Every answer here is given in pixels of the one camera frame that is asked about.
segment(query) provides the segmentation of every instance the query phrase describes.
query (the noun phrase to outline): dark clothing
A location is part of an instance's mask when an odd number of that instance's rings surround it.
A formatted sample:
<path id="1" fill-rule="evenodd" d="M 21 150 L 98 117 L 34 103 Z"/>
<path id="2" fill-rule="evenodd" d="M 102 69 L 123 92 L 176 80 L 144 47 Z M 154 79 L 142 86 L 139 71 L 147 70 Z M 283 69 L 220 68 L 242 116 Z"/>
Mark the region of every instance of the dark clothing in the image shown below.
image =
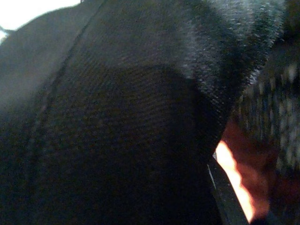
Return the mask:
<path id="1" fill-rule="evenodd" d="M 0 224 L 220 224 L 206 163 L 279 0 L 91 0 L 0 46 Z"/>

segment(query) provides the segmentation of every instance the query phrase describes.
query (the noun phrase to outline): black and white textured fabric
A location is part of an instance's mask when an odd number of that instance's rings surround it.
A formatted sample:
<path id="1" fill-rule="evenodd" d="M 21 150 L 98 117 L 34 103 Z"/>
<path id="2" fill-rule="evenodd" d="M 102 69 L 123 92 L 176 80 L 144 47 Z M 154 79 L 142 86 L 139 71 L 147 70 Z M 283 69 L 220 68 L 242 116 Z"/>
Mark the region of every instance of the black and white textured fabric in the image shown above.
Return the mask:
<path id="1" fill-rule="evenodd" d="M 0 224 L 220 224 L 205 176 L 278 0 L 89 0 L 0 46 Z"/>
<path id="2" fill-rule="evenodd" d="M 277 171 L 300 174 L 300 38 L 278 44 L 255 83 L 234 109 L 240 128 L 260 142 L 280 149 Z M 286 224 L 300 223 L 300 207 L 274 202 L 272 210 Z"/>

